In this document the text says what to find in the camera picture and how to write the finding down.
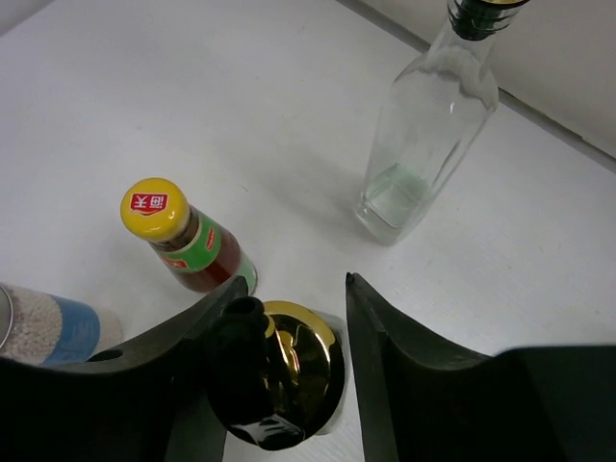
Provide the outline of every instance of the salt shaker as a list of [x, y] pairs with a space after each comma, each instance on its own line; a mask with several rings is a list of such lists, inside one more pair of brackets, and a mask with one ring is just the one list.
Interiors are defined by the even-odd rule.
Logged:
[[122, 342], [116, 314], [0, 284], [0, 356], [38, 366], [88, 360]]

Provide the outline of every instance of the bottle neck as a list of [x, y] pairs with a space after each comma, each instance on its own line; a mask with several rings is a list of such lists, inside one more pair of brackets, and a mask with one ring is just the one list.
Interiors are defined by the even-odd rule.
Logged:
[[461, 38], [447, 21], [437, 38], [432, 43], [428, 54], [436, 56], [443, 50], [461, 49], [473, 55], [481, 67], [487, 67], [488, 58], [492, 53], [496, 36], [492, 35], [481, 41], [464, 40]]
[[199, 222], [199, 213], [194, 207], [191, 206], [191, 214], [189, 215], [189, 220], [186, 222], [186, 225], [184, 226], [182, 231], [180, 231], [169, 241], [149, 244], [155, 249], [162, 250], [163, 252], [181, 250], [182, 248], [190, 244], [196, 237], [199, 231]]
[[487, 67], [497, 32], [511, 23], [525, 2], [503, 6], [482, 0], [448, 0], [449, 18], [428, 53], [462, 49], [471, 53], [482, 67]]

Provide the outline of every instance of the liquid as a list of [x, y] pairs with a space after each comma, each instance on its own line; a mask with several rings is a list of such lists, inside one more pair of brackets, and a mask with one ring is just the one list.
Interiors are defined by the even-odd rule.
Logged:
[[498, 103], [492, 74], [446, 49], [412, 63], [383, 105], [357, 215], [382, 244], [416, 226]]
[[[216, 259], [206, 268], [197, 272], [177, 271], [167, 265], [173, 276], [186, 288], [195, 292], [209, 293], [229, 278], [241, 275], [248, 283], [252, 295], [257, 285], [257, 271], [242, 252], [235, 236], [217, 225], [221, 237], [220, 250]], [[154, 249], [173, 251], [189, 245], [199, 230], [199, 217], [196, 209], [191, 210], [191, 217], [184, 231], [166, 243], [150, 243]]]
[[424, 216], [428, 183], [400, 165], [388, 168], [362, 193], [357, 216], [382, 244], [393, 244]]

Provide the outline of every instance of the sauce bottle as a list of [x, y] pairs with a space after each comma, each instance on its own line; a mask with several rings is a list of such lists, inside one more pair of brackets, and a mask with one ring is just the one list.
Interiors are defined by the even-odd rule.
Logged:
[[194, 208], [175, 184], [147, 178], [124, 195], [120, 215], [126, 228], [147, 241], [185, 287], [207, 293], [241, 275], [253, 294], [257, 271], [235, 237]]

